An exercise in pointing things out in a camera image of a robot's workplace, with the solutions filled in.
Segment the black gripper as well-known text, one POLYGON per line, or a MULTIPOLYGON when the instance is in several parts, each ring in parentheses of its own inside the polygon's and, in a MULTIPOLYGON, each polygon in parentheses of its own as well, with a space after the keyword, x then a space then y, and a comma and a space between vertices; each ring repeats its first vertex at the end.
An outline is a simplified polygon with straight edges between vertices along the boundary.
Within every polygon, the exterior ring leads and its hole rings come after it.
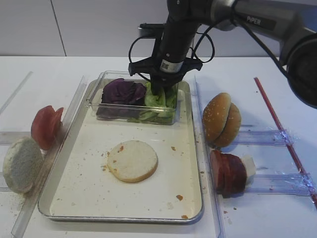
POLYGON ((199 25, 196 21, 174 21, 168 17, 162 36, 156 35, 152 56, 130 62, 129 74, 148 74, 150 79, 146 80, 152 83, 153 95, 160 95, 161 86, 164 91, 173 90, 173 85, 182 81, 187 72, 201 70, 203 66, 201 60, 186 57, 199 25))

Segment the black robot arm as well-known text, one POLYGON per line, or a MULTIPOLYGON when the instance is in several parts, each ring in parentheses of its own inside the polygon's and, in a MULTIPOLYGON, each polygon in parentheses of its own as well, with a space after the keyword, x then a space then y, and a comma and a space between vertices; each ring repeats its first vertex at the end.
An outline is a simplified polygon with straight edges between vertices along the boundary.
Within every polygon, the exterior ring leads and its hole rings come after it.
POLYGON ((203 62, 191 42, 201 25, 229 31, 242 27, 254 39, 264 35, 280 44, 279 57, 258 41, 287 78, 295 96, 317 106, 317 8, 314 5, 269 0, 169 0, 165 24, 141 24, 142 38, 154 39, 149 58, 130 62, 137 74, 154 86, 170 87, 203 62))

